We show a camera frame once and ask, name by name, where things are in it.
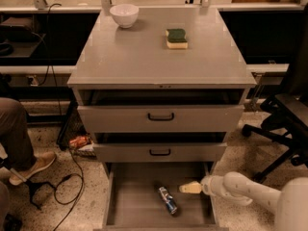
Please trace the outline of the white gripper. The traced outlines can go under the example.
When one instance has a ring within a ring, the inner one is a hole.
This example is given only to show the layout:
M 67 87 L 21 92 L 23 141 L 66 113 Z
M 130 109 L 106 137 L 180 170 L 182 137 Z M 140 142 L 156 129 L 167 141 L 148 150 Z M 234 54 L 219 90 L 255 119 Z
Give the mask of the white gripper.
M 215 175 L 205 176 L 200 183 L 192 181 L 191 183 L 181 185 L 179 191 L 181 193 L 196 193 L 204 192 L 211 196 L 222 196 L 223 194 L 223 177 Z

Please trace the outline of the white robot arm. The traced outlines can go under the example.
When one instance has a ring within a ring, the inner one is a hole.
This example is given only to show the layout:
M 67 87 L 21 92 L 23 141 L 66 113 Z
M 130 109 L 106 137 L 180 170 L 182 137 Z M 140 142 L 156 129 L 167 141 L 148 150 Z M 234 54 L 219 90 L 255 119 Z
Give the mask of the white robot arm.
M 231 171 L 224 176 L 206 175 L 200 182 L 179 187 L 181 193 L 205 193 L 247 206 L 256 202 L 275 216 L 275 231 L 308 231 L 308 178 L 289 181 L 281 191 L 253 182 Z

